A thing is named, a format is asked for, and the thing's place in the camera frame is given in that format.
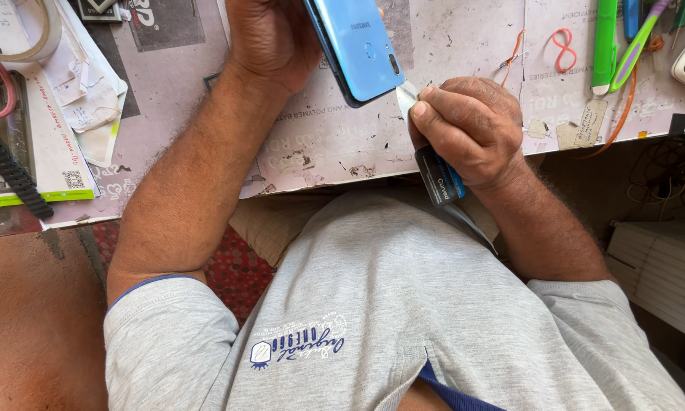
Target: blue pen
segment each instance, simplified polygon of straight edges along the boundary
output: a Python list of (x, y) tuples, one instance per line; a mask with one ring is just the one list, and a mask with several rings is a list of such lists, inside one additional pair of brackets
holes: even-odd
[(639, 32), (639, 0), (624, 0), (624, 38), (634, 40)]

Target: workbench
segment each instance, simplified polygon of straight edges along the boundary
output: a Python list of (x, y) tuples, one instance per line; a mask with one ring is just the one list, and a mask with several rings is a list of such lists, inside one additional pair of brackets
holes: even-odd
[[(158, 21), (173, 11), (159, 2), (151, 5)], [(517, 34), (527, 28), (521, 49), (527, 53), (513, 62), (505, 88), (519, 97), (525, 126), (538, 119), (548, 125), (548, 131), (526, 132), (525, 154), (559, 150), (557, 125), (578, 124), (586, 101), (593, 97), (589, 89), (593, 42), (589, 40), (597, 0), (379, 0), (378, 5), (386, 12), (387, 25), (391, 19), (396, 24), (394, 33), (389, 33), (393, 46), (407, 79), (419, 88), (460, 75), (502, 81), (505, 69), (500, 63), (511, 56)], [(90, 164), (101, 196), (52, 203), (55, 216), (45, 220), (48, 228), (119, 218), (158, 153), (183, 130), (207, 95), (215, 80), (212, 75), (228, 56), (222, 18), (214, 0), (196, 0), (193, 16), (186, 17), (200, 32), (188, 33), (188, 22), (169, 19), (156, 28), (137, 28), (126, 22), (90, 29), (115, 71), (127, 80), (132, 95), (119, 126), (111, 167)], [(564, 26), (573, 31), (570, 47), (577, 52), (578, 63), (561, 75), (554, 68), (560, 49), (553, 46), (550, 35)], [(156, 41), (148, 30), (157, 32)], [(623, 38), (621, 25), (617, 33)], [(675, 53), (667, 57), (666, 70), (656, 71), (648, 61), (640, 65), (633, 113), (619, 141), (637, 138), (640, 132), (664, 135), (672, 113), (685, 113), (685, 86), (669, 73), (684, 47), (685, 28)], [(324, 105), (311, 101), (312, 93), (307, 92), (321, 89), (329, 90)], [(601, 141), (620, 116), (625, 95), (606, 98), (609, 111), (599, 132)], [(320, 62), (307, 89), (293, 97), (277, 119), (248, 175), (242, 198), (417, 170), (395, 93), (351, 109), (331, 71)], [(172, 193), (162, 195), (171, 197)]]

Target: hand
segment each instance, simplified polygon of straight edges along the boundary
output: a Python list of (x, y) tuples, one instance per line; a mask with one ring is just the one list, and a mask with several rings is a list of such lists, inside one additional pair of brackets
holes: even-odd
[(301, 1), (226, 0), (226, 11), (231, 26), (229, 63), (262, 86), (282, 86), (289, 95), (299, 92), (321, 54)]
[(420, 99), (410, 111), (414, 147), (430, 143), (467, 186), (496, 186), (521, 170), (522, 112), (500, 85), (452, 78), (421, 90)]

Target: black strap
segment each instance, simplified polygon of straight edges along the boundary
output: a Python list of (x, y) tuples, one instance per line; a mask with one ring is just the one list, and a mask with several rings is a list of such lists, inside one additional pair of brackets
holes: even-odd
[(0, 175), (10, 186), (18, 198), (23, 201), (30, 212), (39, 219), (45, 219), (53, 215), (53, 210), (38, 193), (30, 177), (18, 166), (12, 156), (5, 151), (0, 142)]

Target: tape roll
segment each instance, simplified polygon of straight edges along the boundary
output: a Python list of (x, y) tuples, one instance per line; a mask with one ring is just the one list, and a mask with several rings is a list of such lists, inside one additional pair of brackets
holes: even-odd
[(0, 61), (11, 63), (30, 63), (53, 53), (61, 41), (61, 15), (58, 14), (53, 0), (36, 0), (43, 14), (43, 32), (33, 47), (18, 54), (0, 54)]

